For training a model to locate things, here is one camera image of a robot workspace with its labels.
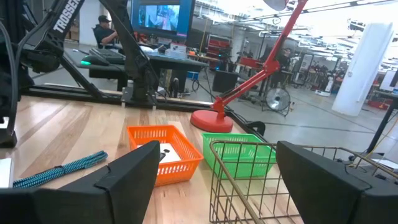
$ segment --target red lamp base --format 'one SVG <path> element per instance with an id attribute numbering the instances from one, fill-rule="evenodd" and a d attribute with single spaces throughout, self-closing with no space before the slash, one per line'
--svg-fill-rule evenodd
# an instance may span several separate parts
<path id="1" fill-rule="evenodd" d="M 217 115 L 214 111 L 195 111 L 191 115 L 191 124 L 212 133 L 230 133 L 233 127 L 232 119 L 228 116 L 218 119 Z"/>

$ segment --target orange basket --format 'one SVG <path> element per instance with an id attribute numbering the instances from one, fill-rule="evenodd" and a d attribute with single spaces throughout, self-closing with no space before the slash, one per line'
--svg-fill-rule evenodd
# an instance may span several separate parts
<path id="1" fill-rule="evenodd" d="M 138 145 L 158 140 L 160 143 L 171 144 L 180 156 L 181 161 L 159 164 L 156 187 L 190 180 L 203 159 L 202 154 L 174 125 L 129 126 L 127 133 L 131 150 L 137 149 Z"/>

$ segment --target keyboard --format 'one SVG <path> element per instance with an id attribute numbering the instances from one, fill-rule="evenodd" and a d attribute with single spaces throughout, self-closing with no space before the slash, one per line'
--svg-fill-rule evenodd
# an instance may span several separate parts
<path id="1" fill-rule="evenodd" d="M 126 60 L 126 57 L 123 54 L 119 54 L 108 49 L 91 49 L 90 53 L 107 60 L 109 63 L 117 65 L 124 65 L 124 61 Z"/>

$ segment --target green light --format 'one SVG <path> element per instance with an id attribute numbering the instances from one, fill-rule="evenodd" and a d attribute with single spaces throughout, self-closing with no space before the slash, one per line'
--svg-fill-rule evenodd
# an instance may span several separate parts
<path id="1" fill-rule="evenodd" d="M 85 61 L 81 61 L 80 63 L 81 63 L 82 65 L 91 65 L 91 63 L 85 62 Z"/>

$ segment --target green basket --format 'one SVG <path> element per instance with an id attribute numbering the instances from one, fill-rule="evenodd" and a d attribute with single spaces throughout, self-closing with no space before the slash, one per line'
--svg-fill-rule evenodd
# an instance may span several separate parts
<path id="1" fill-rule="evenodd" d="M 214 166 L 215 156 L 211 152 L 210 143 L 212 141 L 242 141 L 242 142 L 262 142 L 259 138 L 252 134 L 213 134 L 213 133 L 203 133 L 203 155 L 211 168 Z M 254 154 L 256 152 L 255 145 L 241 145 L 236 144 L 225 144 L 224 154 L 223 154 L 223 143 L 216 143 L 213 145 L 214 150 L 220 155 L 223 155 L 222 160 L 225 162 L 237 162 L 239 158 L 239 165 L 236 163 L 225 163 L 226 168 L 229 173 L 234 178 L 238 177 L 250 177 L 250 176 L 264 176 L 276 162 L 275 151 L 273 151 L 269 146 L 258 146 L 256 160 L 254 161 Z M 269 164 L 255 164 L 253 171 L 253 162 L 266 162 Z M 214 167 L 215 172 L 219 172 L 220 165 L 218 162 Z"/>

